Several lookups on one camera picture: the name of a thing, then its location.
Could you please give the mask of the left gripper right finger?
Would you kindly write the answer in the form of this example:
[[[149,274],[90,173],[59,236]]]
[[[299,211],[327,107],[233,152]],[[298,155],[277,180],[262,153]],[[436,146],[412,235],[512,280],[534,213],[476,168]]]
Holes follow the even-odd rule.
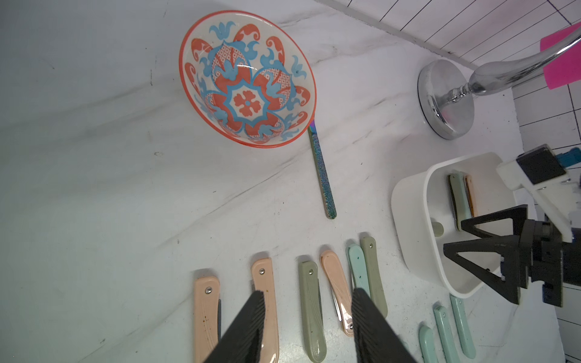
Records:
[[[370,296],[361,288],[353,291],[352,314],[358,362],[415,362]]]

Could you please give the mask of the olive folding fruit knife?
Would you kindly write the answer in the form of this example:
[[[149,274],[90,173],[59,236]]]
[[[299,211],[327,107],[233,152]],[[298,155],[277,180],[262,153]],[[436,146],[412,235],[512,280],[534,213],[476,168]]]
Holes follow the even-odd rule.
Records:
[[[388,315],[388,305],[381,281],[381,273],[378,263],[378,247],[376,240],[369,235],[364,235],[360,241],[366,261],[366,269],[369,280],[369,291],[372,302],[378,308],[384,319]]]

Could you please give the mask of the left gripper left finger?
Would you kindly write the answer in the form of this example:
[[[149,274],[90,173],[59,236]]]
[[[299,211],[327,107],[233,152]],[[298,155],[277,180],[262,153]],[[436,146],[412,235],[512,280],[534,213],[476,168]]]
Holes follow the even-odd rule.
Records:
[[[258,363],[266,318],[264,293],[254,291],[205,363]]]

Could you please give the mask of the mint folding fruit knife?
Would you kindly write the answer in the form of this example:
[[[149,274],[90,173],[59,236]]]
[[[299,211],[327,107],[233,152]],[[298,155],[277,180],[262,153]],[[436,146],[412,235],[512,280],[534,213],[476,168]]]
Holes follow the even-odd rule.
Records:
[[[462,352],[467,358],[475,359],[477,351],[469,328],[468,317],[464,309],[464,301],[454,295],[450,296],[450,301]]]

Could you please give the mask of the pink folding fruit knife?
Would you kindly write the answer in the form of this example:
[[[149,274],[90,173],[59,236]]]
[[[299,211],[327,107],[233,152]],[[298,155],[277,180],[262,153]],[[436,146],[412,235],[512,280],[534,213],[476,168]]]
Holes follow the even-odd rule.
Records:
[[[340,259],[332,250],[325,250],[322,252],[320,260],[331,285],[341,329],[348,337],[354,337],[352,297]]]

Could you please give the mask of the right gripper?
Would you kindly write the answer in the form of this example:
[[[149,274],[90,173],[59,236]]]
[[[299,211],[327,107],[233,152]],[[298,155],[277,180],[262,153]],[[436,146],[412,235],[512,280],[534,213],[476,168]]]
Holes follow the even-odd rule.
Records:
[[[445,244],[444,256],[510,303],[519,304],[520,288],[541,281],[543,302],[562,307],[563,285],[580,286],[580,230],[572,228],[573,240],[566,242],[552,223],[527,217],[528,205],[522,204],[465,219],[462,231],[481,239]],[[509,236],[480,228],[507,219],[512,226]]]

